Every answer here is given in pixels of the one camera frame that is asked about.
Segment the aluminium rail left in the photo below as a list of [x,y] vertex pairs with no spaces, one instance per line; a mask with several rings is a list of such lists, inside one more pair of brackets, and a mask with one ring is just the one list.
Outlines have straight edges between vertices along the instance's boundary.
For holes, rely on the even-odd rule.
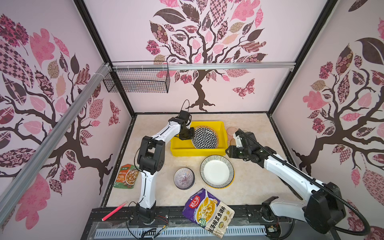
[[59,120],[52,132],[43,143],[37,148],[31,159],[21,169],[7,189],[1,195],[1,224],[8,218],[11,211],[24,195],[32,181],[40,172],[53,150],[59,144],[70,125],[75,121],[81,109],[86,105],[94,90],[101,83],[104,77],[110,72],[111,64],[103,63],[93,74],[90,82],[83,88],[83,91],[71,104],[63,117]]

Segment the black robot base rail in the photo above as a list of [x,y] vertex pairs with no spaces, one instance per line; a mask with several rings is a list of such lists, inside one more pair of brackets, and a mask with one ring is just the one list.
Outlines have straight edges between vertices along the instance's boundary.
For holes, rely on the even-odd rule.
[[[248,237],[223,237],[224,240],[268,240],[271,237],[278,238],[292,230],[288,236],[289,240],[339,240],[340,236],[335,230],[327,234],[319,234],[307,223],[296,221],[286,217],[277,217],[272,222],[266,222],[261,216],[260,205],[232,206],[235,215],[230,222],[230,226],[264,226],[267,231],[266,236]],[[93,209],[87,221],[84,232],[81,236],[83,240],[94,240],[93,237],[97,229],[128,229],[150,228],[156,230],[161,228],[177,227],[200,227],[185,218],[182,214],[183,207],[157,207],[155,220],[151,224],[144,224],[138,217],[134,205],[123,207],[105,222],[102,218],[112,211],[112,208]],[[181,240],[216,240],[217,237],[194,238]]]

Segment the white striped rim plate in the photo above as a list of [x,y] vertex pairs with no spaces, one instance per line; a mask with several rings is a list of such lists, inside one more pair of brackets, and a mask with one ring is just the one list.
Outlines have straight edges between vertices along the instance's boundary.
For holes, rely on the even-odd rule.
[[232,163],[223,156],[206,157],[200,165],[202,180],[212,187],[223,187],[235,177]]

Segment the aluminium rail back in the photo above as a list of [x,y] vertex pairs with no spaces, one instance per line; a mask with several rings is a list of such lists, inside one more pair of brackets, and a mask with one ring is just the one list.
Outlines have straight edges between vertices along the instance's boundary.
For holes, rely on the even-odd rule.
[[219,64],[134,64],[116,65],[114,70],[159,70],[159,71],[184,71],[184,70],[229,70],[229,69],[294,69],[294,62],[260,62],[260,63],[219,63]]

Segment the pink marker pen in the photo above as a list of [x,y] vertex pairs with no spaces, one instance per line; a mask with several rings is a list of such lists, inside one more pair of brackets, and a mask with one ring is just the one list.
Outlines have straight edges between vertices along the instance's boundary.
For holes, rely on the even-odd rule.
[[111,216],[113,216],[115,213],[117,213],[120,209],[122,209],[126,204],[123,204],[123,205],[120,205],[118,206],[117,208],[115,208],[113,211],[111,211],[110,213],[108,213],[106,216],[104,216],[102,218],[102,222],[105,222],[106,220],[108,220]]

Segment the white vent grille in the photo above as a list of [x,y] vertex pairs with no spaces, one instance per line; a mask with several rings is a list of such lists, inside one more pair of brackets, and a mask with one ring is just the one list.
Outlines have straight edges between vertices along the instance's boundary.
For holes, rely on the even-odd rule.
[[[136,228],[128,229],[97,229],[93,237],[94,240],[125,240],[139,239],[142,234],[145,234],[145,240],[162,240],[162,239],[194,239],[194,238],[209,238],[215,235],[201,227],[177,227],[166,228],[162,230],[157,228]],[[264,226],[230,226],[227,228],[225,237],[248,237],[248,236],[266,236],[267,231]]]

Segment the aluminium rail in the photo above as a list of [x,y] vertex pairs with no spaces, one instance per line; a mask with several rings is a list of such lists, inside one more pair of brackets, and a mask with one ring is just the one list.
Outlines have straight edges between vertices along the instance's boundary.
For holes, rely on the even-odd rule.
[[184,71],[184,70],[229,70],[229,69],[294,69],[294,62],[260,62],[260,63],[219,63],[219,64],[134,64],[116,65],[114,70],[159,70],[159,71]]
[[52,132],[43,143],[37,148],[31,159],[21,169],[7,189],[1,195],[1,224],[8,218],[11,211],[24,195],[32,181],[40,172],[53,150],[59,144],[70,125],[75,121],[81,109],[86,105],[94,90],[101,83],[104,77],[110,72],[111,64],[103,63],[93,74],[90,82],[83,88],[83,91],[71,104],[63,117],[59,120]]

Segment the black white geometric plate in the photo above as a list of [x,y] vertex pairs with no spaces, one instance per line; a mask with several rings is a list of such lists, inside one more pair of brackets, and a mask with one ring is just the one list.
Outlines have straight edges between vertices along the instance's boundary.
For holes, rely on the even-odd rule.
[[198,126],[194,128],[192,144],[196,149],[216,149],[219,145],[219,137],[212,128]]

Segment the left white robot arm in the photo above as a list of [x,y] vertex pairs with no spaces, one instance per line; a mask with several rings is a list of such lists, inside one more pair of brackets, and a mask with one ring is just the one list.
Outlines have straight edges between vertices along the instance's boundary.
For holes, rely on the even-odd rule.
[[166,144],[175,136],[182,141],[191,140],[195,135],[194,128],[190,126],[191,122],[191,114],[181,110],[176,117],[170,118],[158,133],[142,138],[137,156],[142,186],[136,211],[145,224],[151,224],[155,220],[156,180],[165,163]]

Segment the purple seasoning packet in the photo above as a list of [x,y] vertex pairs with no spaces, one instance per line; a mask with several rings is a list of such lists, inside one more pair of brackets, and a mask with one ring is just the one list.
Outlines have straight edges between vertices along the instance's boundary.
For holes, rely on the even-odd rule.
[[182,214],[191,222],[222,239],[235,211],[202,188],[189,197]]

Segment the green food packet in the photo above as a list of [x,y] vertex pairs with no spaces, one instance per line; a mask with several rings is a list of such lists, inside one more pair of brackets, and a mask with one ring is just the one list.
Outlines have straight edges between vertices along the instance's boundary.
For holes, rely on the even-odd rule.
[[123,165],[120,167],[113,187],[117,189],[133,189],[139,173],[134,165]]

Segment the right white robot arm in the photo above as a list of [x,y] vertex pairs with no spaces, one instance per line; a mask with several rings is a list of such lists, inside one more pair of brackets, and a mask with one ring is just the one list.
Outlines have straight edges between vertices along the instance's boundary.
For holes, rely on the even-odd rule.
[[315,231],[326,234],[346,217],[344,204],[339,200],[340,189],[333,183],[324,184],[303,173],[277,152],[263,147],[251,132],[237,130],[233,134],[236,144],[226,153],[230,158],[258,164],[275,174],[300,196],[300,201],[288,201],[272,196],[263,202],[263,217],[270,221],[286,217],[307,222]]

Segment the purple patterned bowl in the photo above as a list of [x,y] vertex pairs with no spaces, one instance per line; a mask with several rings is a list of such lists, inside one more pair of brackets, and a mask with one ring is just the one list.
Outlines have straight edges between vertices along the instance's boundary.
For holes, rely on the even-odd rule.
[[188,190],[195,183],[195,174],[190,168],[180,168],[174,174],[174,184],[180,190]]

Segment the pink translucent cup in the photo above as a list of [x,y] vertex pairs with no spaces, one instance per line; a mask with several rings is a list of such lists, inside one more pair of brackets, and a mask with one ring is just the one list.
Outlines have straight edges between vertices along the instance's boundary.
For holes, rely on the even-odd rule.
[[238,128],[229,127],[227,128],[228,141],[231,141],[234,138],[234,134],[238,131]]

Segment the yellow dotted plate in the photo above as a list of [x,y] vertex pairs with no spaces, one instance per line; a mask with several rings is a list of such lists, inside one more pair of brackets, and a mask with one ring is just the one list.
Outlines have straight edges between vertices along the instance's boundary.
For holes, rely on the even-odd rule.
[[226,184],[225,186],[220,187],[220,188],[212,187],[212,186],[210,186],[210,187],[213,188],[213,189],[225,189],[225,188],[228,188],[234,182],[234,180],[235,180],[235,177],[228,184]]

